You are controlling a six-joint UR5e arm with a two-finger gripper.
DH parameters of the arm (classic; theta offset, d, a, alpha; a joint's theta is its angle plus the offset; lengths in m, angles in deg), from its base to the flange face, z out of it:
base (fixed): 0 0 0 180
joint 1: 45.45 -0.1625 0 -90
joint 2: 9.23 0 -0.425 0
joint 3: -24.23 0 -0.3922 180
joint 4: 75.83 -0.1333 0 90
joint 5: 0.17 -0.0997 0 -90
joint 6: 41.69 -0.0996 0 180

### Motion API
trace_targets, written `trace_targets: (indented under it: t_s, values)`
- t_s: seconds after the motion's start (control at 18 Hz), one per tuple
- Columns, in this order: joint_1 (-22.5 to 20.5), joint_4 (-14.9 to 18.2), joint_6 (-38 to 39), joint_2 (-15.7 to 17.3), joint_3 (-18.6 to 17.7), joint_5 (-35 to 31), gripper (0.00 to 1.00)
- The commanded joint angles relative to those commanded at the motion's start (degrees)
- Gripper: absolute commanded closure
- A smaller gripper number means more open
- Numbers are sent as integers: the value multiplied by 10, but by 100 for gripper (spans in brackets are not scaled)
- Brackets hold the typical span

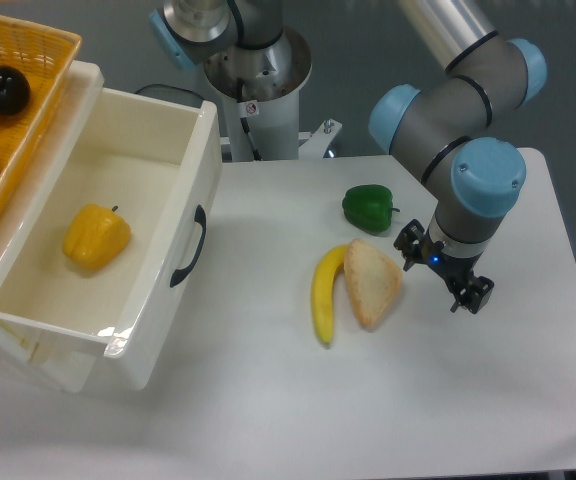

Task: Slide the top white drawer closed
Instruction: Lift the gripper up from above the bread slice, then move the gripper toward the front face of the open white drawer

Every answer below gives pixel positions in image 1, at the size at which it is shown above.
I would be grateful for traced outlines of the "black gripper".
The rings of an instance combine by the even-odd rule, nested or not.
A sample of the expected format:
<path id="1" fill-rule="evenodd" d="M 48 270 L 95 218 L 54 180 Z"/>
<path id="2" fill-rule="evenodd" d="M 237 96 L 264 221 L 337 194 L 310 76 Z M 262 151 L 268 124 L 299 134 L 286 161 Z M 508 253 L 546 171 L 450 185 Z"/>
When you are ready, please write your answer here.
<path id="1" fill-rule="evenodd" d="M 454 297 L 450 308 L 452 313 L 463 308 L 477 314 L 487 304 L 495 284 L 487 277 L 473 274 L 474 265 L 478 261 L 477 255 L 452 255 L 446 246 L 439 241 L 433 241 L 429 234 L 425 235 L 424 227 L 417 219 L 411 220 L 399 232 L 393 246 L 402 254 L 404 271 L 421 263 L 446 283 Z"/>

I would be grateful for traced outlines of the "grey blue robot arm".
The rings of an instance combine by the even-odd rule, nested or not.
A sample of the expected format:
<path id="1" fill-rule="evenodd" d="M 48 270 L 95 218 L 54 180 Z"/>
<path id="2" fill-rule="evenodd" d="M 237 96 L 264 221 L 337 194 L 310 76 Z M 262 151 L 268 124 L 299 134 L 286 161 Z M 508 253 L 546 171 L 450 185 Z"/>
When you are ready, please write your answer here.
<path id="1" fill-rule="evenodd" d="M 400 7 L 447 78 L 426 91 L 397 86 L 369 117 L 380 148 L 437 200 L 430 224 L 410 222 L 394 245 L 407 266 L 434 271 L 456 307 L 477 312 L 494 284 L 474 266 L 526 178 L 519 151 L 484 130 L 543 88 L 546 62 L 530 42 L 501 37 L 473 1 Z M 297 157 L 299 92 L 312 57 L 280 2 L 168 1 L 150 24 L 171 61 L 201 67 L 221 95 L 234 160 Z"/>

